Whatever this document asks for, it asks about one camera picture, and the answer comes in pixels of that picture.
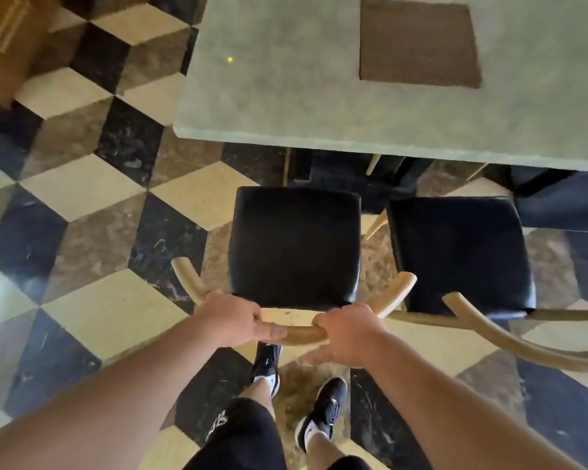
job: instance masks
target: hand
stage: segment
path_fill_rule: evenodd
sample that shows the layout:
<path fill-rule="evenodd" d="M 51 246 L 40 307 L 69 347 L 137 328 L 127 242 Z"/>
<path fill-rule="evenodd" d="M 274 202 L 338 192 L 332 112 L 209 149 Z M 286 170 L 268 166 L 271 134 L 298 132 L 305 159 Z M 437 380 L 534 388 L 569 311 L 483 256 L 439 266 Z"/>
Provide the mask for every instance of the hand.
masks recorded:
<path fill-rule="evenodd" d="M 327 332 L 329 344 L 303 355 L 303 363 L 309 365 L 330 362 L 364 368 L 379 337 L 387 333 L 383 320 L 361 302 L 319 313 L 312 323 Z"/>
<path fill-rule="evenodd" d="M 218 348 L 235 347 L 252 339 L 273 341 L 287 334 L 285 327 L 261 321 L 255 302 L 214 290 L 194 311 L 194 319 Z"/>

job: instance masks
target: curved wooden backrest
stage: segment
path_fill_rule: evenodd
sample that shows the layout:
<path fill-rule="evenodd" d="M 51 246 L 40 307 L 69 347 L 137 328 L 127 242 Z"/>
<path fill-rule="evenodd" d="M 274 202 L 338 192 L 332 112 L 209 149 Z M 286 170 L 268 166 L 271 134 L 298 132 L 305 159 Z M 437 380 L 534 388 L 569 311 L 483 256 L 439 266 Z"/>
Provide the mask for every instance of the curved wooden backrest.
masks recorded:
<path fill-rule="evenodd" d="M 588 371 L 588 351 L 570 352 L 536 345 L 511 334 L 482 315 L 459 292 L 442 297 L 447 307 L 469 329 L 493 345 L 510 351 L 526 361 L 566 371 Z"/>
<path fill-rule="evenodd" d="M 209 290 L 196 273 L 191 261 L 185 257 L 172 260 L 172 268 L 180 284 L 188 292 L 189 297 L 200 305 L 205 301 Z M 385 318 L 399 306 L 416 283 L 416 276 L 410 272 L 401 272 L 399 276 L 377 298 L 368 304 L 380 318 Z M 288 326 L 288 334 L 281 339 L 281 345 L 313 345 L 327 339 L 327 333 L 318 326 Z"/>

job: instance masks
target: wooden door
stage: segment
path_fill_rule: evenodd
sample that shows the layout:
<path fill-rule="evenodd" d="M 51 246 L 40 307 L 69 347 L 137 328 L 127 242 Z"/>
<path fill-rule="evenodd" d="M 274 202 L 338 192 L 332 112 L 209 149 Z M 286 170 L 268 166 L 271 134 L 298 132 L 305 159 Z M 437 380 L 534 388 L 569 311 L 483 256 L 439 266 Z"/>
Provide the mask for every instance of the wooden door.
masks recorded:
<path fill-rule="evenodd" d="M 59 0 L 0 0 L 0 107 L 22 85 Z"/>

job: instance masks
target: forearm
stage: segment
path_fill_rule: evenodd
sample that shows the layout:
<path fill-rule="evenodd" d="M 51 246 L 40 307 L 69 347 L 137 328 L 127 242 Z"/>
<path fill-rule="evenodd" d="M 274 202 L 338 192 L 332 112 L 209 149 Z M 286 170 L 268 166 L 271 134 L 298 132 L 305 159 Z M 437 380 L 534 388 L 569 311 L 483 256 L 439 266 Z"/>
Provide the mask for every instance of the forearm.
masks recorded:
<path fill-rule="evenodd" d="M 375 348 L 366 368 L 436 470 L 581 468 L 398 338 L 385 335 Z"/>
<path fill-rule="evenodd" d="M 136 469 L 216 348 L 194 317 L 0 431 L 0 470 Z"/>

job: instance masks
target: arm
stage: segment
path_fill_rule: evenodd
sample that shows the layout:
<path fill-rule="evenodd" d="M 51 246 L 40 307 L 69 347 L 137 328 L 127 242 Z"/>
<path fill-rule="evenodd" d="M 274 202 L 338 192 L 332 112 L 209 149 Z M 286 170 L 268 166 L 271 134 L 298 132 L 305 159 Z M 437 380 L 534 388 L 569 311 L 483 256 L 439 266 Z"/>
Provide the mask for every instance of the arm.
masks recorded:
<path fill-rule="evenodd" d="M 315 324 L 327 331 L 329 345 L 303 359 L 365 368 L 436 470 L 582 468 L 497 405 L 427 363 L 389 333 L 367 305 L 331 310 L 318 315 Z"/>
<path fill-rule="evenodd" d="M 0 429 L 0 470 L 134 470 L 180 392 L 219 347 L 282 337 L 256 303 L 211 292 L 191 317 Z"/>

